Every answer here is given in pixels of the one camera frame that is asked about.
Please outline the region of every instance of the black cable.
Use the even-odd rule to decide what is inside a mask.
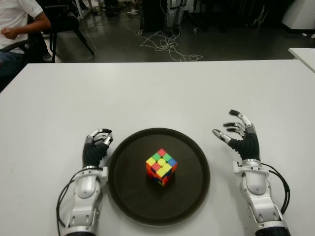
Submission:
[[[283,176],[272,166],[270,165],[267,165],[265,163],[262,163],[262,165],[265,165],[265,166],[268,166],[270,167],[271,169],[273,169],[275,172],[273,171],[270,171],[270,173],[273,173],[274,175],[276,175],[281,181],[282,181],[282,184],[283,184],[283,187],[284,187],[284,194],[285,194],[285,197],[284,197],[284,202],[283,202],[283,205],[281,207],[281,213],[282,215],[285,213],[287,207],[289,206],[289,202],[290,202],[290,187],[289,185],[287,184],[285,178],[283,178]]]
[[[284,191],[285,191],[285,198],[284,198],[284,202],[283,202],[283,205],[282,205],[282,208],[281,208],[281,213],[282,215],[285,213],[285,209],[287,208],[289,202],[288,202],[288,196],[287,196],[287,193],[288,193],[288,190],[287,190],[287,187],[285,187],[285,179],[278,173],[276,172],[273,172],[273,171],[269,171],[270,173],[273,173],[274,175],[276,175],[277,177],[279,177],[283,183],[283,186],[284,186]]]
[[[59,194],[59,197],[58,197],[58,201],[57,201],[57,206],[56,206],[56,215],[57,215],[57,228],[58,228],[58,235],[60,236],[60,228],[59,228],[59,223],[65,227],[65,224],[64,222],[61,220],[60,218],[60,213],[59,213],[59,210],[60,210],[60,205],[61,205],[61,202],[63,201],[63,198],[65,197],[70,185],[74,182],[74,177],[80,173],[80,172],[83,172],[83,171],[89,171],[89,170],[102,170],[102,168],[99,168],[99,167],[95,167],[95,168],[89,168],[89,169],[83,169],[83,170],[80,170],[78,171],[77,173],[75,173],[72,178],[70,179],[69,183],[63,188],[63,190],[61,191],[61,193]]]

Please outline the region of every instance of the person's arm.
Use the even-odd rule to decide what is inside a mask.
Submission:
[[[21,27],[3,28],[1,30],[1,34],[3,34],[8,39],[16,39],[19,34],[40,32],[43,30],[49,30],[50,28],[50,21],[48,20],[45,13],[42,12],[35,17],[35,22]]]

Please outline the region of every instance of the silver robotic forearm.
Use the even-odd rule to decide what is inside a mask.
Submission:
[[[233,162],[233,167],[234,173],[243,176],[240,190],[247,202],[255,232],[271,227],[287,229],[284,218],[271,197],[271,185],[267,180],[269,170],[255,159],[244,160],[242,166]]]
[[[90,168],[95,166],[85,167],[85,171],[74,178],[74,203],[65,225],[64,236],[77,232],[96,234],[103,197],[101,188],[107,182],[108,169],[104,167],[99,171],[89,170]]]

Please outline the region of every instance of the white shirt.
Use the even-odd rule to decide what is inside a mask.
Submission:
[[[26,26],[28,14],[35,18],[42,12],[43,9],[35,0],[0,0],[0,31],[5,27]],[[27,34],[20,34],[14,40],[0,34],[0,48],[26,39]],[[21,49],[14,49],[11,52],[23,53]]]

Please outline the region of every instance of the person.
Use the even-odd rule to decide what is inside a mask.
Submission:
[[[34,22],[28,24],[28,15]],[[28,39],[29,33],[51,28],[43,9],[35,0],[0,0],[0,49]],[[12,80],[23,68],[23,54],[19,49],[0,51],[0,82]]]

